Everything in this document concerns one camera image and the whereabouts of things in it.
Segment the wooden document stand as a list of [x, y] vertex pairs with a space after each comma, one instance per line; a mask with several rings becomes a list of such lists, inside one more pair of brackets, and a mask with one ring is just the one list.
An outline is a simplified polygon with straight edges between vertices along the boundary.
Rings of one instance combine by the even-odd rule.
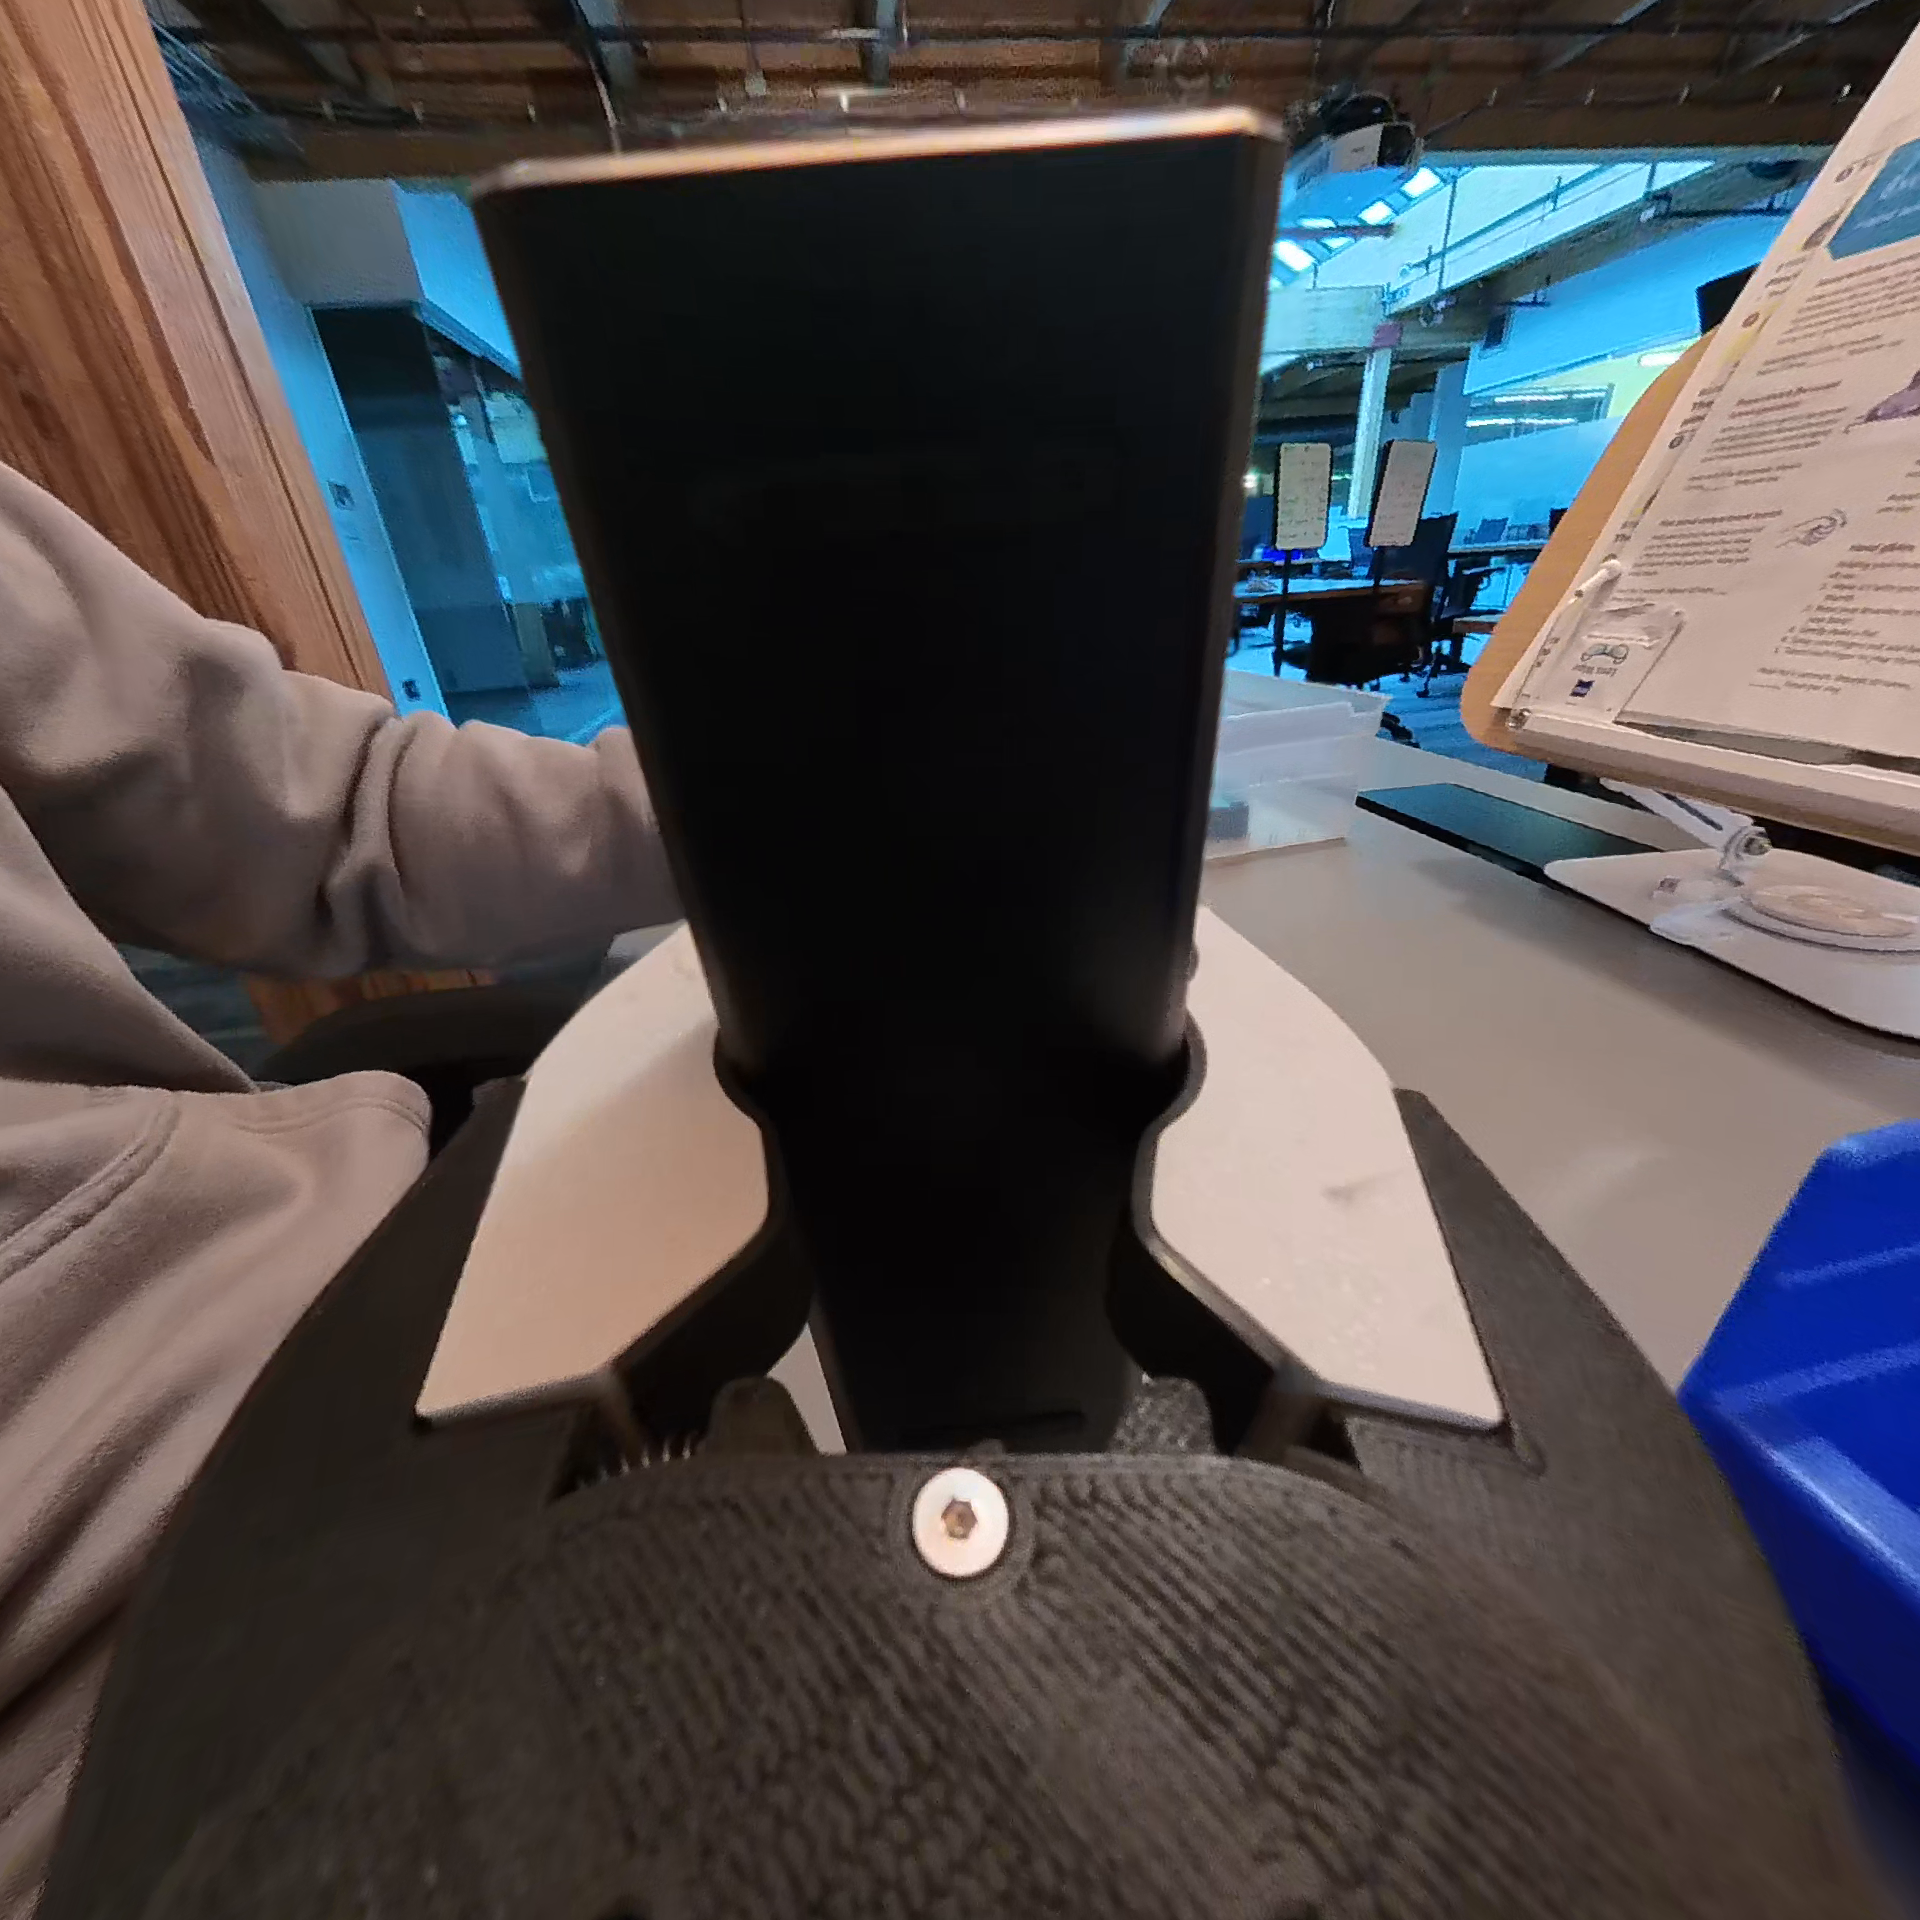
[[[1709, 352], [1702, 339], [1647, 389], [1595, 466], [1577, 500], [1532, 564], [1525, 585], [1469, 674], [1462, 713], [1479, 743], [1538, 762], [1570, 766], [1658, 795], [1680, 795], [1678, 827], [1690, 851], [1577, 859], [1567, 876], [1586, 899], [1657, 927], [1670, 911], [1662, 881], [1716, 876], [1734, 827], [1706, 833], [1701, 813], [1771, 820], [1840, 838], [1860, 850], [1917, 856], [1917, 774], [1860, 764], [1811, 764], [1744, 754], [1716, 740], [1639, 733], [1614, 717], [1528, 716], [1525, 681], [1544, 633], [1575, 587], [1603, 564], [1605, 532], [1644, 461], [1664, 451], [1686, 415], [1693, 370]], [[1762, 982], [1816, 1011], [1889, 1040], [1915, 1041], [1917, 938], [1905, 947], [1836, 947], [1809, 940], [1800, 924], [1766, 917], [1741, 920], [1723, 904], [1683, 905], [1683, 920], [1664, 940]]]

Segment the printed instruction papers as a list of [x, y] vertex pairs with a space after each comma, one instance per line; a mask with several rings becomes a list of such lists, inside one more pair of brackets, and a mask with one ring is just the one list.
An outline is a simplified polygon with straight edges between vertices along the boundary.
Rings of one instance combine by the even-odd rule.
[[1909, 38], [1717, 325], [1676, 438], [1647, 457], [1603, 564], [1544, 633], [1542, 649], [1573, 608], [1684, 612], [1626, 727], [1917, 759], [1917, 61]]

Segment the black smartphone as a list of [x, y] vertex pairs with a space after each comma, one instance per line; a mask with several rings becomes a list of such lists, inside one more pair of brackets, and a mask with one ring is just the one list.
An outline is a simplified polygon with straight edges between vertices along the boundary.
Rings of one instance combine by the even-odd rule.
[[816, 1327], [855, 1449], [1234, 1448], [1275, 1364], [1142, 1222], [1188, 979], [1281, 132], [1247, 108], [524, 164], [474, 212], [767, 1219], [658, 1437]]

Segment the ceiling projector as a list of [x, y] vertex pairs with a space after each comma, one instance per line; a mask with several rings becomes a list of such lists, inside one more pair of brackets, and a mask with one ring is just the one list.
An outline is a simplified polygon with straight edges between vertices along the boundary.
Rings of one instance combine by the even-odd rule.
[[1300, 136], [1288, 180], [1300, 190], [1356, 173], [1407, 173], [1423, 157], [1423, 138], [1394, 98], [1378, 92], [1328, 91], [1294, 123]]

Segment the blue plastic bin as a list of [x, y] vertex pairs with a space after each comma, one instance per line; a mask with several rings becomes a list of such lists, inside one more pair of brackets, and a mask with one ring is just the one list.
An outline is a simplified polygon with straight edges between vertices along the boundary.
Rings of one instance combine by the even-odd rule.
[[1836, 1139], [1678, 1394], [1908, 1811], [1918, 1764], [1918, 1126]]

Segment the clear plastic container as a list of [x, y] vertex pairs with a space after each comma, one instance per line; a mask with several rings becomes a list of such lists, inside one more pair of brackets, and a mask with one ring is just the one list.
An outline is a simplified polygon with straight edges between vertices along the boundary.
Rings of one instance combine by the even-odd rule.
[[1387, 696], [1243, 670], [1222, 687], [1206, 859], [1343, 842]]

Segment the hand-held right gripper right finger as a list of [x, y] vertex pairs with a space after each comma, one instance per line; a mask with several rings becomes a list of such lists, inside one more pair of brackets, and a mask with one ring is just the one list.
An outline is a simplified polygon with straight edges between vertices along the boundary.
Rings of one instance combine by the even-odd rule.
[[1142, 1147], [1137, 1222], [1188, 1299], [1335, 1405], [1502, 1424], [1390, 1073], [1208, 905], [1188, 1084]]

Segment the black flat pad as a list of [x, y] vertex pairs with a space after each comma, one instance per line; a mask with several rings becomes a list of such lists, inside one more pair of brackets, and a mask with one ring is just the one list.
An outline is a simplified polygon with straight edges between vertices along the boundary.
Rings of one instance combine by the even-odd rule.
[[1456, 783], [1375, 787], [1356, 806], [1512, 875], [1547, 881], [1559, 861], [1633, 856], [1644, 842]]

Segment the wooden pillar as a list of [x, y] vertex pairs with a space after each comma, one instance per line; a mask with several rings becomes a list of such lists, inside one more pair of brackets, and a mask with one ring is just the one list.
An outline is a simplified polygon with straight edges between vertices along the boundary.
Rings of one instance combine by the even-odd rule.
[[284, 665], [389, 693], [141, 5], [3, 6], [3, 457]]

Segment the person's left forearm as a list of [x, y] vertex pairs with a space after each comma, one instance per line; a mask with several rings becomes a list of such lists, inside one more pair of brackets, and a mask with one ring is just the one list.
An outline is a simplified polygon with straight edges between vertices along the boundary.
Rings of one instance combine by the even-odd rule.
[[5, 790], [118, 940], [334, 979], [682, 917], [628, 730], [453, 725], [292, 672], [14, 469], [3, 491]]

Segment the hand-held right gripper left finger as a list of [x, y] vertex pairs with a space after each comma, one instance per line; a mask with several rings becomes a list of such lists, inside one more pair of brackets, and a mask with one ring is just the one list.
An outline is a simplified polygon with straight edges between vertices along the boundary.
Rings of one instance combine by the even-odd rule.
[[621, 968], [535, 1058], [419, 1391], [420, 1418], [590, 1399], [767, 1212], [753, 1122], [723, 1092], [690, 932]]

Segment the person's grey hoodie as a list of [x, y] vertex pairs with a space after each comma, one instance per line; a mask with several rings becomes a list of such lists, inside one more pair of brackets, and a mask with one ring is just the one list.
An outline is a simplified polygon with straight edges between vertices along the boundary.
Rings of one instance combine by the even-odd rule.
[[389, 1073], [259, 1088], [133, 977], [5, 774], [5, 1882], [31, 1884], [143, 1564], [427, 1168]]

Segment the small clear packet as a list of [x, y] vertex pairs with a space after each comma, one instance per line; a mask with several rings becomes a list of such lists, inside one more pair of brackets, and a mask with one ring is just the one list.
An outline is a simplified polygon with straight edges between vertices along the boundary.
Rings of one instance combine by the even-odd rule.
[[1683, 625], [1684, 612], [1671, 604], [1570, 610], [1535, 657], [1517, 710], [1620, 719]]

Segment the black office chair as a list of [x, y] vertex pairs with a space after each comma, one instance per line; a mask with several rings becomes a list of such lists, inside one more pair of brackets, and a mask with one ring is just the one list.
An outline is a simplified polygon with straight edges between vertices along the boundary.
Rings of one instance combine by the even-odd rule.
[[595, 974], [574, 968], [374, 998], [323, 1016], [253, 1078], [282, 1088], [369, 1070], [403, 1078], [427, 1096], [436, 1159], [468, 1122], [482, 1088], [524, 1078], [592, 987]]

